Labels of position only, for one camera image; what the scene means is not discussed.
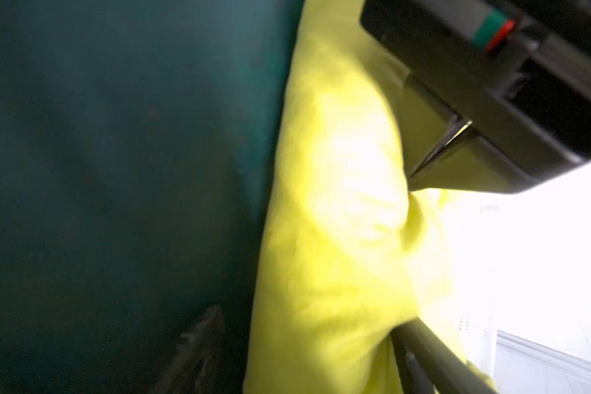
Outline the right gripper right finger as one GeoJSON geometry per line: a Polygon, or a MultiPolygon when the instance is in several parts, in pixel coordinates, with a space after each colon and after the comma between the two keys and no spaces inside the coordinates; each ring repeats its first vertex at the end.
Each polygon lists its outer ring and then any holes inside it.
{"type": "Polygon", "coordinates": [[[494,393],[419,318],[391,331],[402,390],[405,393],[494,393]]]}

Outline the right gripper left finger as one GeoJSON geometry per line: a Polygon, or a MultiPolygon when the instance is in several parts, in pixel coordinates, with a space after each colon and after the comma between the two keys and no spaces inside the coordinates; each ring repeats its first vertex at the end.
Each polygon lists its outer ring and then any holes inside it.
{"type": "Polygon", "coordinates": [[[223,310],[214,305],[175,342],[172,356],[160,369],[153,393],[215,393],[223,347],[223,310]]]}

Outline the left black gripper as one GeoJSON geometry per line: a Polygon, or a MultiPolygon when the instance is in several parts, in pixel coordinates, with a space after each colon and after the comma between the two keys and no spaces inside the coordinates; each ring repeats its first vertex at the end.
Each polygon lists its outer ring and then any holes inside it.
{"type": "Polygon", "coordinates": [[[367,1],[361,26],[409,70],[410,190],[513,194],[591,161],[591,1],[367,1]]]}

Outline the yellow long pants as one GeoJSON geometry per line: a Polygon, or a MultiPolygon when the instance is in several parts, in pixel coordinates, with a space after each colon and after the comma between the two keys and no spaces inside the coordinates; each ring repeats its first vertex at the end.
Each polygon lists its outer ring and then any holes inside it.
{"type": "Polygon", "coordinates": [[[446,191],[410,192],[408,69],[361,1],[307,1],[264,226],[243,390],[400,393],[390,338],[423,320],[461,361],[446,191]]]}

